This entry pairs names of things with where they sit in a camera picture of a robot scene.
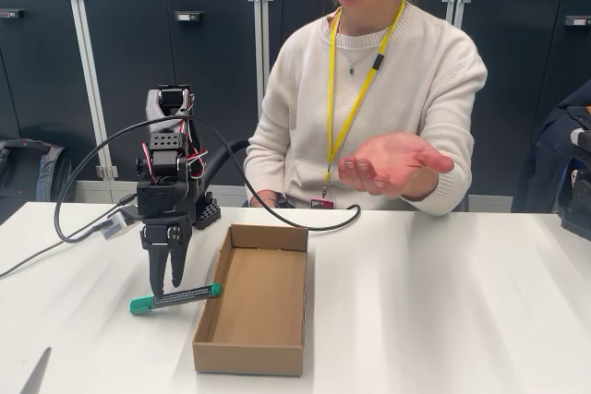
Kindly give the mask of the person's right hand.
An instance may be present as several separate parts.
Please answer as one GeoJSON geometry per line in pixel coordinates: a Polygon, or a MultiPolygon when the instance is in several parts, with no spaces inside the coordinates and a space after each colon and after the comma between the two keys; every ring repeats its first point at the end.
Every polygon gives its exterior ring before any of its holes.
{"type": "Polygon", "coordinates": [[[262,208],[264,205],[270,208],[277,208],[282,201],[283,196],[281,194],[271,190],[261,190],[252,196],[248,205],[251,208],[262,208]]]}

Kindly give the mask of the person's left hand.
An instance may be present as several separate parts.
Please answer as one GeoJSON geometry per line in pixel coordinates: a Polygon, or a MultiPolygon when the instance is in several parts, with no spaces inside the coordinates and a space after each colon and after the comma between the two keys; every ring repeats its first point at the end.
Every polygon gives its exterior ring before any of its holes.
{"type": "Polygon", "coordinates": [[[416,201],[435,190],[453,161],[415,134],[393,132],[364,141],[337,166],[339,179],[359,192],[416,201]]]}

